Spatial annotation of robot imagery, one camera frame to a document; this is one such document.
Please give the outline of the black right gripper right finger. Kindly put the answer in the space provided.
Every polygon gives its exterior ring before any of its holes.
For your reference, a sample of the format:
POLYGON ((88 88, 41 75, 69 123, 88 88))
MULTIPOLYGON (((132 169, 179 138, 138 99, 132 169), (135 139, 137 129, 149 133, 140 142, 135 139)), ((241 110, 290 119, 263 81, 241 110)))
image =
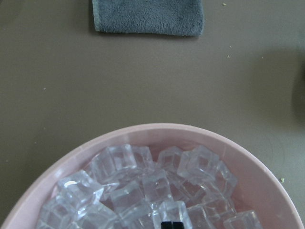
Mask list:
POLYGON ((173 229, 184 229, 184 224, 182 222, 173 222, 173 229))

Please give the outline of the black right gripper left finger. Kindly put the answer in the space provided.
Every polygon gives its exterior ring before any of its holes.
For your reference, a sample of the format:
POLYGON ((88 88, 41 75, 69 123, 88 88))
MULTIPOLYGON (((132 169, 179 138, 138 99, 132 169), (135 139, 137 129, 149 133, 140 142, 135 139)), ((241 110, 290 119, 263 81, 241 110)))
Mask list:
POLYGON ((171 221, 161 222, 161 229, 172 229, 172 222, 171 221))

